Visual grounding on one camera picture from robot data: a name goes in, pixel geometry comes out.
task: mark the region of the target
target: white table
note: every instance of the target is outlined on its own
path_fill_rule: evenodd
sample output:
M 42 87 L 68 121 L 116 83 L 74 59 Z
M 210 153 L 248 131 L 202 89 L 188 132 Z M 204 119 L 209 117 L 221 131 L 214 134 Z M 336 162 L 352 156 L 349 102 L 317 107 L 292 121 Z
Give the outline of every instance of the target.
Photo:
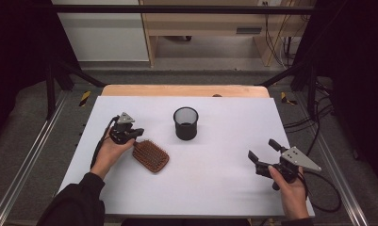
M 183 141 L 174 133 L 173 112 L 191 106 L 199 113 L 198 134 Z M 170 156 L 157 174 L 124 153 L 105 179 L 101 199 L 107 214 L 145 218 L 261 218 L 283 216 L 280 192 L 256 175 L 247 154 L 277 163 L 270 138 L 289 147 L 272 98 L 100 96 L 91 112 L 63 189 L 89 171 L 94 148 L 112 117 L 128 113 Z M 308 211 L 314 211 L 308 203 Z

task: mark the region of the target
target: gray floor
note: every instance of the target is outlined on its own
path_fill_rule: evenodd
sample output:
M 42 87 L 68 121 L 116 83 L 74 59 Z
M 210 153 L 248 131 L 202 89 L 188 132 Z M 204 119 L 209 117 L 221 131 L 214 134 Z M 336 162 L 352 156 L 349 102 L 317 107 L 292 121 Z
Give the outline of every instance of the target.
M 265 81 L 281 71 L 281 66 L 265 69 L 251 39 L 196 38 L 185 42 L 180 38 L 160 40 L 154 68 L 133 65 L 123 68 L 101 68 L 98 65 L 87 68 L 87 72 L 101 81 L 112 84 L 241 84 L 253 85 Z M 73 77 L 76 85 L 68 92 L 66 104 L 52 129 L 23 189 L 8 215 L 8 223 L 13 220 L 37 220 L 43 209 L 58 190 L 67 167 L 74 155 L 84 124 L 90 115 L 95 96 L 101 89 L 88 85 Z M 283 104 L 280 94 L 285 92 L 290 100 L 302 93 L 292 93 L 290 78 L 269 88 L 275 99 L 283 124 L 304 118 L 299 105 Z M 85 106 L 78 106 L 84 91 L 91 90 Z M 24 89 L 17 97 L 17 105 L 8 118 L 8 123 L 0 131 L 0 201 L 5 195 L 19 167 L 39 133 L 46 114 L 45 84 L 39 83 Z M 378 225 L 378 180 L 368 163 L 353 159 L 352 146 L 348 142 L 334 115 L 321 120 L 321 137 L 325 139 L 334 158 L 342 169 L 363 213 L 370 225 Z M 310 129 L 288 133 L 291 145 L 306 150 L 313 138 Z M 316 145 L 311 158 L 326 169 L 320 156 L 320 146 Z M 324 170 L 322 175 L 332 180 L 331 172 Z M 321 180 L 307 176 L 312 190 L 311 201 L 330 208 L 337 204 L 334 191 Z M 336 213 L 329 214 L 316 210 L 314 222 L 317 225 L 352 225 L 348 206 L 342 206 Z M 121 218 L 108 217 L 107 222 L 120 222 Z

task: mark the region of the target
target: brown hairbrush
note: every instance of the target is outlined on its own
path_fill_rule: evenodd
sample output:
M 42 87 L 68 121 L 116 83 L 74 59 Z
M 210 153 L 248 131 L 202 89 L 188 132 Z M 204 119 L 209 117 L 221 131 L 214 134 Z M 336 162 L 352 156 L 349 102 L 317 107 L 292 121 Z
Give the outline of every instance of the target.
M 133 156 L 149 171 L 158 172 L 168 163 L 169 156 L 153 141 L 135 142 Z

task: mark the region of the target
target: wire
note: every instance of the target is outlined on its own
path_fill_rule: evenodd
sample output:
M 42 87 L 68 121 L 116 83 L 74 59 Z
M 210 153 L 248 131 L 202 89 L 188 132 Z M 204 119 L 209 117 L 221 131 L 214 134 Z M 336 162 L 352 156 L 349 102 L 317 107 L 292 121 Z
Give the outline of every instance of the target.
M 330 187 L 332 187 L 336 194 L 337 194 L 337 199 L 338 199 L 338 204 L 335 208 L 333 209 L 326 209 L 326 208 L 322 208 L 318 205 L 316 205 L 315 203 L 311 202 L 312 206 L 323 211 L 323 212 L 326 212 L 326 213 L 335 213 L 336 211 L 338 211 L 340 208 L 341 208 L 341 205 L 342 205 L 342 200 L 341 200 L 341 195 L 339 194 L 337 188 L 333 185 L 333 183 L 331 183 L 329 180 L 327 180 L 326 178 L 324 178 L 323 176 L 315 173 L 315 172 L 311 172 L 311 171 L 304 171 L 304 174 L 311 174 L 311 175 L 314 175 L 314 176 L 317 176 L 319 178 L 321 178 L 323 181 L 325 181 L 327 184 L 330 185 Z
M 302 19 L 304 22 L 309 22 L 309 17 L 308 17 L 308 15 L 301 15 L 301 19 Z
M 262 222 L 259 224 L 259 226 L 264 226 L 267 220 L 268 220 L 267 218 L 265 218 L 264 220 L 262 220 Z
M 94 166 L 95 161 L 97 160 L 97 155 L 100 152 L 101 146 L 103 146 L 104 140 L 106 140 L 106 135 L 108 134 L 109 127 L 111 124 L 119 119 L 119 116 L 112 118 L 112 120 L 109 122 L 108 126 L 106 127 L 106 130 L 103 133 L 103 136 L 100 138 L 100 140 L 97 143 L 97 146 L 95 147 L 94 155 L 92 156 L 91 164 L 90 164 L 90 169 Z
M 322 110 L 320 110 L 317 114 L 321 114 L 326 108 L 330 107 L 332 105 L 327 105 L 325 106 Z M 288 129 L 288 128 L 294 128 L 294 127 L 297 127 L 297 126 L 300 126 L 302 124 L 305 124 L 309 121 L 312 121 L 312 119 L 310 119 L 309 117 L 306 117 L 300 121 L 296 121 L 296 122 L 291 122 L 291 123 L 287 123 L 287 124 L 284 124 L 284 128 L 285 129 Z
M 291 54 L 288 52 L 288 48 L 286 49 L 286 37 L 283 39 L 283 46 L 284 46 L 284 51 L 285 51 L 285 56 L 287 58 L 290 58 L 290 59 L 294 59 L 295 58 L 295 54 Z
M 304 185 L 304 188 L 305 188 L 305 199 L 307 199 L 308 197 L 308 193 L 309 193 L 309 189 L 308 189 L 308 185 L 306 184 L 306 180 L 305 180 L 305 177 L 302 173 L 298 172 L 297 174 L 297 178 L 303 183 Z
M 292 37 L 297 37 L 298 32 L 300 32 L 300 30 L 303 29 L 305 25 L 306 25 L 306 22 L 303 22 L 303 24 L 300 26 L 300 28 L 298 28 L 298 30 L 294 33 Z
M 286 68 L 286 65 L 285 65 L 285 63 L 283 62 L 283 58 L 282 58 L 282 49 L 283 48 L 285 48 L 285 44 L 283 43 L 283 47 L 281 47 L 280 48 L 280 62 L 282 62 L 282 66 L 283 66 L 283 68 L 285 68 L 285 70 L 287 69 Z
M 291 17 L 291 15 L 285 15 L 285 18 L 283 19 L 282 25 L 280 26 L 279 32 L 277 33 L 277 39 L 280 39 L 280 33 L 282 32 L 283 27 L 286 25 L 286 22 L 288 21 L 288 19 L 290 17 Z M 278 40 L 276 40 L 275 43 L 273 44 L 273 41 L 271 40 L 271 34 L 269 33 L 269 22 L 268 22 L 268 20 L 269 20 L 269 14 L 265 14 L 265 30 L 266 30 L 265 31 L 265 33 L 266 33 L 265 40 L 266 40 L 266 43 L 267 43 L 269 49 L 271 50 L 271 53 L 273 54 L 273 57 L 277 61 L 277 63 L 279 63 L 280 65 L 282 65 L 286 69 L 286 65 L 283 62 L 283 59 L 281 57 L 279 58 L 278 55 L 276 54 L 275 46 L 276 46 Z
M 320 99 L 318 100 L 318 103 L 316 104 L 316 112 L 318 112 L 318 107 L 319 107 L 320 102 L 321 102 L 322 100 L 325 100 L 325 99 L 329 98 L 329 97 L 330 97 L 330 96 L 325 96 L 325 97 L 322 97 L 322 98 L 320 98 Z M 309 155 L 311 154 L 312 148 L 313 148 L 313 146 L 315 145 L 315 142 L 316 142 L 316 140 L 317 140 L 317 138 L 318 138 L 318 134 L 319 134 L 319 131 L 320 131 L 320 118 L 319 118 L 319 115 L 318 115 L 318 114 L 316 115 L 316 123 L 317 123 L 317 125 L 318 125 L 318 129 L 316 130 L 315 137 L 314 137 L 314 139 L 312 140 L 312 143 L 311 143 L 311 145 L 309 146 L 308 151 L 306 152 L 306 156 L 309 156 Z
M 324 113 L 323 115 L 321 115 L 320 118 L 323 118 L 324 116 L 328 115 L 331 112 L 333 112 L 333 109 L 330 110 L 330 111 L 328 111 L 328 112 L 326 112 L 326 113 Z M 293 131 L 286 131 L 286 134 L 292 134 L 292 133 L 303 131 L 304 129 L 309 128 L 309 127 L 313 126 L 314 124 L 315 124 L 315 122 L 313 122 L 312 124 L 307 125 L 306 127 L 301 128 L 301 129 L 297 129 L 297 130 L 293 130 Z
M 318 89 L 318 91 L 320 91 L 322 93 L 322 91 L 324 91 L 325 93 L 323 93 L 323 95 L 325 96 L 328 96 L 330 94 L 333 93 L 333 91 L 327 87 L 325 87 L 319 80 L 318 78 L 316 79 L 316 88 Z

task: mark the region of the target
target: black sleeve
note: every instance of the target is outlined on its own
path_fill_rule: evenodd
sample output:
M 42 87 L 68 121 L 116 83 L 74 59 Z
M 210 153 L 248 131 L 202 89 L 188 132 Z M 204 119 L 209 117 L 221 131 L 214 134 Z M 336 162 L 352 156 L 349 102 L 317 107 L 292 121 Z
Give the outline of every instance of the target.
M 70 184 L 59 192 L 39 219 L 38 226 L 104 226 L 105 207 L 100 192 L 105 183 L 87 173 L 78 184 Z
M 313 226 L 311 218 L 282 221 L 282 226 Z

